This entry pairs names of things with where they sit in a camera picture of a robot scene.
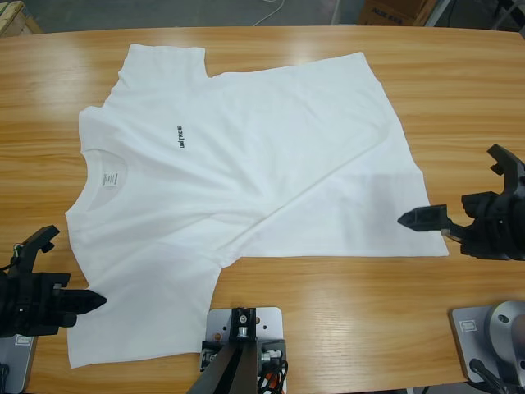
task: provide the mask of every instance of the wood grain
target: wood grain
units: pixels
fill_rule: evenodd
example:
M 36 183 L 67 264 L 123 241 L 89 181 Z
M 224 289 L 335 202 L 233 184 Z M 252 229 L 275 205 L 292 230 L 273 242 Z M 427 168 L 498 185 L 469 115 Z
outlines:
M 78 112 L 100 105 L 129 44 L 201 46 L 209 75 L 363 51 L 401 119 L 432 203 L 466 222 L 459 196 L 499 191 L 486 150 L 525 158 L 525 44 L 504 32 L 389 27 L 111 30 L 0 40 L 0 261 L 41 226 L 62 233 L 36 270 L 86 282 L 64 212 L 85 181 Z M 445 259 L 241 259 L 213 308 L 278 305 L 290 393 L 338 393 L 464 380 L 447 311 L 525 298 L 525 264 Z M 69 368 L 66 332 L 41 337 L 29 392 L 180 393 L 197 355 Z

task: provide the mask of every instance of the cardboard box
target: cardboard box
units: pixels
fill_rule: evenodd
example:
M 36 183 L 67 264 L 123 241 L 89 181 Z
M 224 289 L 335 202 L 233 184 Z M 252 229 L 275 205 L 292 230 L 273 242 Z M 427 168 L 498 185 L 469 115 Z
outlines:
M 358 25 L 423 26 L 436 0 L 367 0 Z
M 0 37 L 41 33 L 23 2 L 0 2 Z

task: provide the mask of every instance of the floor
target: floor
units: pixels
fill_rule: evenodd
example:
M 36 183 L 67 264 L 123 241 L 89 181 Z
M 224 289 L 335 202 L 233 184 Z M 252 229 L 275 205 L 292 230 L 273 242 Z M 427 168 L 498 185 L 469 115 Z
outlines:
M 438 26 L 488 29 L 497 0 L 452 0 Z M 25 0 L 47 33 L 171 26 L 253 25 L 281 0 Z M 285 0 L 261 25 L 352 25 L 364 0 Z M 336 7 L 339 20 L 332 20 Z M 515 28 L 508 21 L 506 28 Z

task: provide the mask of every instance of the t-shirt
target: t-shirt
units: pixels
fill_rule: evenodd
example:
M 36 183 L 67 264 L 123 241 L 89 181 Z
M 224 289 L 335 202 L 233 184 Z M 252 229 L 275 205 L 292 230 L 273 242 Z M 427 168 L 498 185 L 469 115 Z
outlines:
M 243 255 L 447 253 L 396 222 L 428 200 L 361 53 L 209 78 L 201 48 L 131 45 L 79 130 L 88 179 L 66 218 L 107 303 L 68 330 L 72 367 L 199 351 Z

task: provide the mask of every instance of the white cable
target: white cable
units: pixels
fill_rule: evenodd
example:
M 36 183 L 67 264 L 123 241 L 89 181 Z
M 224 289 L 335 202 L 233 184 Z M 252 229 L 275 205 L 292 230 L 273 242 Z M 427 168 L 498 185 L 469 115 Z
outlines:
M 264 2 L 275 2 L 276 0 L 263 0 Z M 270 12 L 268 15 L 263 17 L 259 22 L 254 23 L 254 26 L 259 25 L 261 22 L 264 22 L 266 19 L 268 19 L 270 16 L 274 16 L 277 12 L 279 12 L 282 8 L 282 6 L 285 5 L 286 0 L 282 0 L 281 5 L 275 9 L 275 11 Z

